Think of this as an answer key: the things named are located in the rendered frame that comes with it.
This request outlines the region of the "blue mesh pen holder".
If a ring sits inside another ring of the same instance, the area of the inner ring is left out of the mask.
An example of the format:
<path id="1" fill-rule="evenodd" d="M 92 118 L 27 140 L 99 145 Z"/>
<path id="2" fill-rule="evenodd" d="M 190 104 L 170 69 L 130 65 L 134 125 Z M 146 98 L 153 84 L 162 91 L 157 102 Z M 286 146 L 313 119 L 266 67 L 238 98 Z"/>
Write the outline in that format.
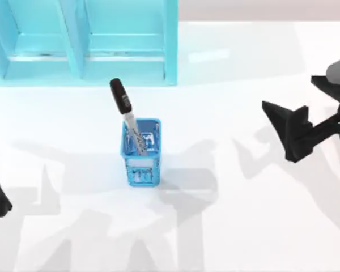
<path id="1" fill-rule="evenodd" d="M 162 123 L 157 118 L 139 118 L 137 125 L 147 155 L 138 155 L 135 142 L 123 124 L 120 154 L 125 163 L 127 181 L 133 187 L 154 187 L 160 183 Z"/>

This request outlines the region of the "black marker pen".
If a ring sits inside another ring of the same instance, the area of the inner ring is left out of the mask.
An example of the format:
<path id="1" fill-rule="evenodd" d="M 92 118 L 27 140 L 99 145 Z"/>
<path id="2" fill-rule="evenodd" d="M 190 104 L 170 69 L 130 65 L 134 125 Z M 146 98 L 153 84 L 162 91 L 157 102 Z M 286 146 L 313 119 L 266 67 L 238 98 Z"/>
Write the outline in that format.
<path id="1" fill-rule="evenodd" d="M 127 125 L 127 129 L 133 139 L 138 155 L 146 156 L 146 146 L 139 132 L 137 121 L 133 113 L 133 107 L 126 93 L 124 85 L 119 78 L 112 79 L 109 85 L 117 108 L 123 116 Z"/>

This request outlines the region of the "light blue rack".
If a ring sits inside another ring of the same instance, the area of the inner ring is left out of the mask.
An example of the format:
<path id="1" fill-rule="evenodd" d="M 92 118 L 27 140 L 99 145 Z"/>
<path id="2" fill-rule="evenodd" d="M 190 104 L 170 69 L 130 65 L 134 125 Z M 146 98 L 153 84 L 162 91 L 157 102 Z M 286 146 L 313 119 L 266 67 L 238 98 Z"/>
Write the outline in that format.
<path id="1" fill-rule="evenodd" d="M 0 86 L 177 84 L 178 0 L 0 0 Z"/>

